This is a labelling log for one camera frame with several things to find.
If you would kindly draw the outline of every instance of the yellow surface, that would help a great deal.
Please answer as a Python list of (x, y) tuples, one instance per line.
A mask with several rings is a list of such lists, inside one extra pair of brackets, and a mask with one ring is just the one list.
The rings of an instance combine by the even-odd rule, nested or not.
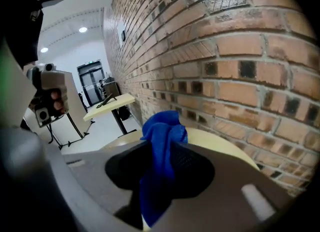
[(89, 112), (83, 117), (84, 121), (88, 121), (92, 118), (101, 116), (102, 114), (106, 114), (112, 110), (118, 109), (122, 106), (128, 105), (130, 103), (135, 102), (135, 98), (133, 96), (131, 96), (129, 93), (126, 94), (122, 94), (120, 96), (115, 97), (116, 100), (110, 99), (108, 101), (108, 103), (104, 106), (101, 106), (99, 108), (97, 108), (98, 105), (100, 105), (102, 102), (94, 105)]
[[(231, 142), (204, 130), (186, 127), (186, 131), (188, 133), (188, 143), (239, 158), (259, 170), (255, 162), (245, 152)], [(102, 149), (114, 148), (136, 142), (140, 140), (142, 136), (141, 130), (134, 131), (115, 139)]]

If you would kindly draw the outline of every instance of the brick wall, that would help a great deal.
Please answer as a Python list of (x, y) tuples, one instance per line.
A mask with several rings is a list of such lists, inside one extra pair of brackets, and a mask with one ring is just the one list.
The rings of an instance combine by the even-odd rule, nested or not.
[(103, 19), (111, 71), (142, 124), (177, 110), (291, 195), (304, 190), (320, 152), (320, 53), (294, 0), (113, 0)]

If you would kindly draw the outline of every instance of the blue cloth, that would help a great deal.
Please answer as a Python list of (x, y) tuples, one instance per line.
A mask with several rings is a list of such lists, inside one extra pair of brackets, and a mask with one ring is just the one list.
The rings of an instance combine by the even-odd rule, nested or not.
[(151, 227), (169, 207), (175, 174), (170, 163), (171, 142), (188, 142), (186, 128), (177, 111), (154, 114), (142, 127), (143, 137), (152, 143), (152, 165), (140, 180), (140, 206)]

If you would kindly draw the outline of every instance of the floor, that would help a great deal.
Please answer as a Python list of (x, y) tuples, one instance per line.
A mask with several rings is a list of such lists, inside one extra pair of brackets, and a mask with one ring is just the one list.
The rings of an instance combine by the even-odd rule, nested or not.
[[(91, 125), (88, 131), (90, 134), (85, 136), (82, 140), (72, 143), (70, 147), (67, 145), (64, 146), (61, 149), (63, 155), (99, 150), (122, 135), (111, 112), (94, 118), (93, 121), (95, 121), (95, 123)], [(141, 129), (132, 115), (127, 120), (123, 121), (123, 124), (127, 132), (134, 129)]]

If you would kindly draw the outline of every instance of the black table leg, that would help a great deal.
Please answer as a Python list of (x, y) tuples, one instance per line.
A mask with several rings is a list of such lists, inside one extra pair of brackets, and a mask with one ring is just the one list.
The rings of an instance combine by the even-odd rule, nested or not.
[(114, 110), (112, 110), (112, 114), (113, 114), (114, 119), (116, 120), (118, 126), (120, 127), (121, 132), (122, 132), (124, 135), (128, 134), (128, 132), (127, 132), (124, 124), (123, 124), (122, 121), (121, 121), (121, 118), (120, 118), (120, 116), (119, 116), (119, 114), (118, 114), (118, 111), (117, 111), (116, 109), (114, 109)]

